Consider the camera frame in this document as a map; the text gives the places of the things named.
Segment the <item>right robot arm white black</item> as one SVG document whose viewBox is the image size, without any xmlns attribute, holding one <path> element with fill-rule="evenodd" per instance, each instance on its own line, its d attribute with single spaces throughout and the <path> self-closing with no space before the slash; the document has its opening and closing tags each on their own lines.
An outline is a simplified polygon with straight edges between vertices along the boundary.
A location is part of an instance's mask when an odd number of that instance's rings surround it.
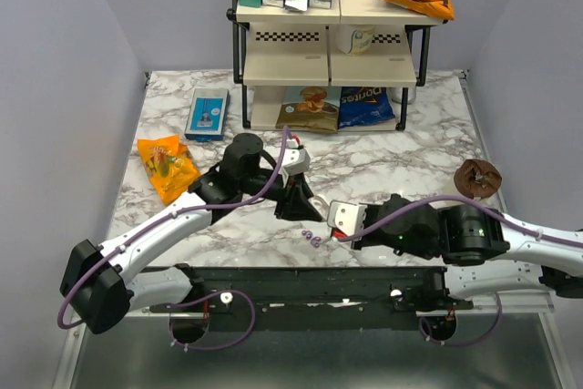
<svg viewBox="0 0 583 389">
<path fill-rule="evenodd" d="M 444 278 L 419 286 L 421 302 L 432 309 L 451 298 L 517 290 L 582 296 L 582 233 L 536 226 L 474 200 L 438 195 L 410 201 L 397 194 L 367 204 L 355 230 L 355 250 L 385 246 L 446 264 Z"/>
</svg>

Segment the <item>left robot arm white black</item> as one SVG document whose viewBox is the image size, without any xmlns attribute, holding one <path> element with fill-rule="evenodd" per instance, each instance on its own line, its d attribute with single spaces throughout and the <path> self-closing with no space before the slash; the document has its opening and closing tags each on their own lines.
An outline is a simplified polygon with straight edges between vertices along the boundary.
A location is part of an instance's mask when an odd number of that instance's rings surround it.
<svg viewBox="0 0 583 389">
<path fill-rule="evenodd" d="M 79 242 L 70 252 L 59 287 L 64 298 L 59 328 L 74 328 L 64 313 L 72 308 L 93 334 L 117 325 L 128 312 L 158 304 L 195 310 L 202 290 L 184 269 L 148 271 L 148 265 L 180 241 L 255 201 L 274 202 L 274 216 L 287 221 L 322 221 L 304 177 L 310 155 L 283 131 L 277 158 L 260 137 L 243 133 L 224 149 L 222 159 L 195 179 L 162 212 L 135 229 L 98 245 Z"/>
</svg>

